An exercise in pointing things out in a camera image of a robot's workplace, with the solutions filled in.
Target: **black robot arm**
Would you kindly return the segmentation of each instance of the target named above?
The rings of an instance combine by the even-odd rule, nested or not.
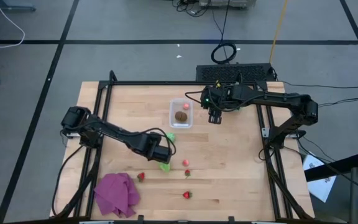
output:
[[[312,125],[318,121],[318,104],[309,95],[297,93],[271,93],[253,90],[247,85],[232,84],[206,86],[201,93],[201,106],[208,109],[209,122],[220,124],[222,112],[238,110],[249,105],[264,105],[288,108],[292,117],[279,127],[270,127],[267,137],[269,146],[281,149],[288,134],[304,134],[298,131],[302,125]]]
[[[62,133],[68,135],[78,133],[81,136],[80,144],[89,148],[96,148],[99,144],[100,136],[106,135],[110,138],[123,142],[134,153],[147,158],[148,161],[155,160],[168,164],[172,151],[170,146],[172,142],[166,137],[166,134],[159,128],[153,128],[161,131],[160,133],[130,132],[114,124],[103,121],[95,114],[91,114],[88,108],[79,106],[70,107],[61,123]],[[168,147],[160,146],[161,138],[167,138]]]

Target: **black keyboard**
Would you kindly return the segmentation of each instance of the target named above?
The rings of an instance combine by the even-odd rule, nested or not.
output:
[[[198,65],[196,81],[235,82],[241,74],[244,82],[274,81],[269,63],[234,64],[234,65]]]

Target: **yellow cable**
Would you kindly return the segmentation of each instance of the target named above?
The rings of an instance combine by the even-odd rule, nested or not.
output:
[[[281,28],[281,23],[283,23],[285,9],[287,8],[287,3],[288,3],[288,0],[285,0],[283,10],[281,11],[280,20],[279,20],[278,25],[277,25],[276,33],[274,34],[273,45],[272,45],[272,49],[270,50],[270,57],[268,59],[268,62],[270,64],[272,64],[273,54],[274,54],[274,47],[276,46],[276,39],[277,39],[277,36],[278,36],[278,32],[279,32],[279,30]]]

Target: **white cable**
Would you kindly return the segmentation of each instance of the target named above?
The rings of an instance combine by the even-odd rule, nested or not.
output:
[[[11,21],[10,18],[8,18],[8,17],[5,15],[5,13],[2,11],[1,8],[0,8],[0,12],[3,14],[3,16],[4,16],[9,22],[11,22],[14,26],[16,26],[16,27],[17,27],[20,31],[22,31],[22,33],[23,33],[22,40],[21,40],[19,43],[17,43],[17,44],[12,44],[12,45],[7,45],[7,46],[0,46],[0,48],[16,47],[16,46],[22,44],[22,43],[23,43],[23,40],[24,40],[24,37],[25,37],[25,32],[24,32],[18,25],[16,25],[16,23],[14,23],[13,21]]]

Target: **brown food item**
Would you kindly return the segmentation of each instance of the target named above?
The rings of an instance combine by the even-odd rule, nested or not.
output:
[[[178,121],[186,121],[187,120],[187,114],[181,111],[178,111],[175,113],[175,119],[177,119]]]

